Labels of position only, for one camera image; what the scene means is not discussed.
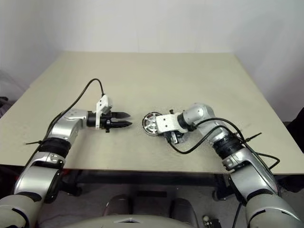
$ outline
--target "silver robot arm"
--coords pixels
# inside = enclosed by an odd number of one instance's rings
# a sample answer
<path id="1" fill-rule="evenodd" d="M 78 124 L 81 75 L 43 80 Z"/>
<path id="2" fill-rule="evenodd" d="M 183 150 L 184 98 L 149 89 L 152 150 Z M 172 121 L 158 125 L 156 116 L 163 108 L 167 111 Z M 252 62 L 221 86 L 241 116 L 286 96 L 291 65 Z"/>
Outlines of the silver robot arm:
<path id="1" fill-rule="evenodd" d="M 182 113 L 155 117 L 155 128 L 163 133 L 168 142 L 178 144 L 188 131 L 199 130 L 206 135 L 216 126 L 225 124 L 220 120 L 199 122 L 214 118 L 210 106 L 195 103 Z M 246 206 L 249 227 L 303 227 L 293 209 L 278 196 L 276 181 L 259 159 L 241 141 L 224 128 L 216 129 L 207 141 L 221 157 L 229 171 L 229 182 L 238 200 Z"/>
<path id="2" fill-rule="evenodd" d="M 128 121 L 113 122 L 112 117 L 120 119 L 129 115 L 111 113 L 112 105 L 107 102 L 108 100 L 106 103 L 103 101 L 101 99 L 97 103 L 101 111 L 97 109 L 93 113 L 72 109 L 56 122 L 17 180 L 14 194 L 0 199 L 0 227 L 35 226 L 43 203 L 51 203 L 57 197 L 66 156 L 79 130 L 98 126 L 109 132 L 110 128 L 127 127 L 132 124 Z"/>

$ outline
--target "white wall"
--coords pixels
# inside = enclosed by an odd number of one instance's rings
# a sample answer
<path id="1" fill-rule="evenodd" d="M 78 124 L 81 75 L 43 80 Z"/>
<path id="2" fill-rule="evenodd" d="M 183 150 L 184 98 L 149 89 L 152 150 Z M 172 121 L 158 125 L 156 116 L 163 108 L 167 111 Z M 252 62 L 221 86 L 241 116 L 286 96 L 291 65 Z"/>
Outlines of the white wall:
<path id="1" fill-rule="evenodd" d="M 18 99 L 56 58 L 39 0 L 0 0 L 0 96 Z"/>
<path id="2" fill-rule="evenodd" d="M 234 52 L 282 120 L 304 105 L 301 0 L 0 2 L 9 5 L 3 13 L 11 24 L 4 45 L 0 36 L 1 68 L 25 87 L 54 56 L 45 33 L 63 50 Z"/>

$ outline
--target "silver arm segment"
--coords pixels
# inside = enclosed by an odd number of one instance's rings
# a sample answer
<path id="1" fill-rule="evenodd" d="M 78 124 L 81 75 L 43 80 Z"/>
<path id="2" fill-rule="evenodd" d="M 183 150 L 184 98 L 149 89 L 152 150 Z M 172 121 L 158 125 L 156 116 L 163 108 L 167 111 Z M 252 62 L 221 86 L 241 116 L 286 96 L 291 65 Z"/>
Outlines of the silver arm segment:
<path id="1" fill-rule="evenodd" d="M 73 109 L 54 125 L 16 182 L 14 195 L 0 199 L 0 227 L 34 227 L 43 203 L 55 200 L 65 157 L 88 111 Z"/>
<path id="2" fill-rule="evenodd" d="M 214 112 L 208 105 L 195 103 L 191 108 L 181 114 L 166 115 L 166 121 L 176 118 L 172 123 L 179 126 L 171 127 L 164 123 L 164 116 L 156 117 L 156 125 L 167 125 L 167 131 L 161 133 L 173 133 L 179 131 L 185 133 L 193 131 L 193 125 L 205 119 L 214 118 Z M 212 128 L 225 124 L 222 121 L 213 120 L 205 122 L 197 127 L 202 135 L 206 135 Z M 168 141 L 175 144 L 178 141 L 167 137 Z M 226 129 L 216 129 L 207 140 L 216 153 L 222 158 L 226 170 L 230 172 L 230 185 L 235 190 L 237 198 L 246 205 L 247 223 L 250 227 L 303 227 L 303 223 L 292 208 L 277 195 L 277 184 L 273 176 L 266 170 L 258 158 Z"/>

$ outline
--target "beige tabletop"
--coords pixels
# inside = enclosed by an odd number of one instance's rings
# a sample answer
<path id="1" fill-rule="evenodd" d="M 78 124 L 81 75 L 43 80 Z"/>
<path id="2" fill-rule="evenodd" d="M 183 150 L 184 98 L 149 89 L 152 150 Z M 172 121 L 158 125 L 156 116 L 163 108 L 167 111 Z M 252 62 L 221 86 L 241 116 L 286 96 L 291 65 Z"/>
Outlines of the beige tabletop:
<path id="1" fill-rule="evenodd" d="M 148 136 L 142 129 L 142 118 L 151 111 L 180 112 L 200 102 L 234 122 L 245 137 L 262 132 L 249 144 L 281 159 L 274 173 L 304 173 L 302 152 L 232 54 L 64 52 L 0 119 L 0 163 L 24 165 L 37 147 L 24 143 L 40 140 L 53 117 L 94 77 L 112 98 L 112 111 L 129 113 L 133 125 L 110 133 L 82 130 L 65 168 L 225 173 L 208 143 L 182 155 L 163 137 Z M 100 88 L 93 83 L 75 108 L 94 110 L 99 98 Z M 194 132 L 180 147 L 189 148 L 200 137 Z"/>

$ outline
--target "circular gear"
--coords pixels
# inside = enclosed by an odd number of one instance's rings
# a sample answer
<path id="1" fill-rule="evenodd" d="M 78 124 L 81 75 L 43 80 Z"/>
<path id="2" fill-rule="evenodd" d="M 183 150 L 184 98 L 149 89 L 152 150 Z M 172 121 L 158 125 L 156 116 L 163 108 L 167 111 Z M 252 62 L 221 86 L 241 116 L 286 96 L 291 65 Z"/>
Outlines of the circular gear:
<path id="1" fill-rule="evenodd" d="M 148 135 L 158 135 L 157 126 L 156 126 L 156 117 L 162 115 L 158 112 L 151 112 L 145 115 L 145 117 L 142 119 L 142 127 L 144 131 Z"/>

